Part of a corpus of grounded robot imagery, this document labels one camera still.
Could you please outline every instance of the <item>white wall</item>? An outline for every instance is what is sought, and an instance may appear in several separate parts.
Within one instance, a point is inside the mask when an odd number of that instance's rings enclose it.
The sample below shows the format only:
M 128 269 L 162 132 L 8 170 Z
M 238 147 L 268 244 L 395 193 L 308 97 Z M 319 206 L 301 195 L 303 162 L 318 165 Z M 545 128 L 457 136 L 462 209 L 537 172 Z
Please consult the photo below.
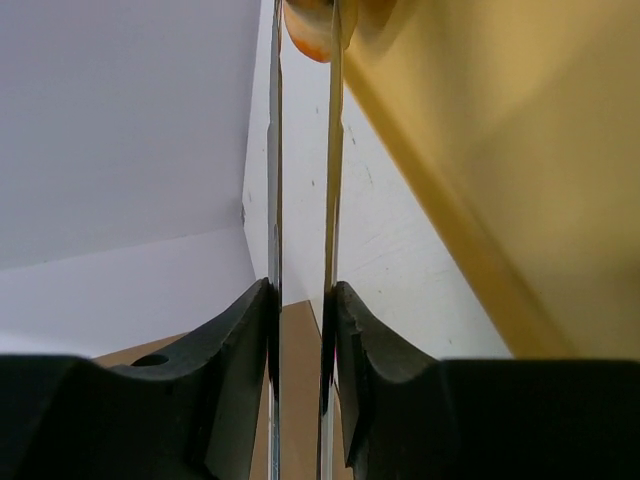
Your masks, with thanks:
M 266 130 L 272 2 L 263 1 L 243 191 L 245 231 L 266 275 Z M 329 67 L 283 35 L 285 303 L 311 299 L 321 318 Z M 509 356 L 502 339 L 345 91 L 338 276 L 390 327 L 436 357 Z
M 0 2 L 0 269 L 239 223 L 258 10 Z
M 254 281 L 242 227 L 0 272 L 0 352 L 97 356 L 189 331 Z

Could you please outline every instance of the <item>hole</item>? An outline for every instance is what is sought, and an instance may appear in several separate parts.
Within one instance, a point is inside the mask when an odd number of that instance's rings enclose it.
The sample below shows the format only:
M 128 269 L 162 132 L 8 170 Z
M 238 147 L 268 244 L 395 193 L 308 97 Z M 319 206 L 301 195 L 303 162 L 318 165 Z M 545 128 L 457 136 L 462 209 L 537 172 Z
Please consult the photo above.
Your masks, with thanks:
M 157 353 L 153 353 L 151 355 L 147 355 L 146 357 L 139 358 L 135 362 L 131 364 L 132 367 L 153 367 L 155 365 L 162 365 L 163 363 L 167 363 L 169 359 L 164 355 L 160 355 Z

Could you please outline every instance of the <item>metal blade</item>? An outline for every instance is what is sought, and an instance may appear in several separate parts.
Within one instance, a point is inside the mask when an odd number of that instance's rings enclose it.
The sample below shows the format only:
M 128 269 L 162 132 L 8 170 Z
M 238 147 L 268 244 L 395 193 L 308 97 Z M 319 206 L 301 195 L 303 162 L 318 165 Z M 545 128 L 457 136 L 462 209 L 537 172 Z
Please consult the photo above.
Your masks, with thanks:
M 340 190 L 342 187 L 342 17 L 340 1 L 334 0 L 331 26 L 331 83 L 329 87 L 329 141 L 327 155 L 327 218 L 325 277 L 322 309 L 320 411 L 318 414 L 317 479 L 330 480 L 333 468 L 334 362 L 336 346 L 336 299 Z
M 282 70 L 280 68 L 282 2 L 274 1 L 271 28 L 269 128 L 267 130 L 267 209 L 269 283 L 274 315 L 268 334 L 269 480 L 280 480 L 280 393 L 282 313 Z

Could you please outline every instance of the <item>yellow panel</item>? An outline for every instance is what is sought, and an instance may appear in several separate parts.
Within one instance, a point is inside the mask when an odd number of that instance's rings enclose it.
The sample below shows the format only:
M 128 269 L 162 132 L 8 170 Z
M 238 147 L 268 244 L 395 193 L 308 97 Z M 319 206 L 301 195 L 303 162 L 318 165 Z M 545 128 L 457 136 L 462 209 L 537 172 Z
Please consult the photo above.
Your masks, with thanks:
M 347 82 L 517 356 L 640 358 L 640 2 L 361 0 Z

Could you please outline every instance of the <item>black clamp jaw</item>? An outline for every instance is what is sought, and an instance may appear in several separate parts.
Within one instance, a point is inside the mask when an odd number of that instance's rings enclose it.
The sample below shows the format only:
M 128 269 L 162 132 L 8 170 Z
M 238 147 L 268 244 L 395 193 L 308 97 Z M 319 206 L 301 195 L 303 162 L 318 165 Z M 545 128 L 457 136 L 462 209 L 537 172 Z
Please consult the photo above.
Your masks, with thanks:
M 356 480 L 640 478 L 638 363 L 437 361 L 334 293 Z M 131 366 L 0 356 L 0 479 L 248 479 L 276 300 L 260 280 Z
M 0 478 L 249 478 L 272 293 L 131 366 L 0 356 Z
M 640 478 L 637 362 L 437 361 L 336 289 L 356 480 Z

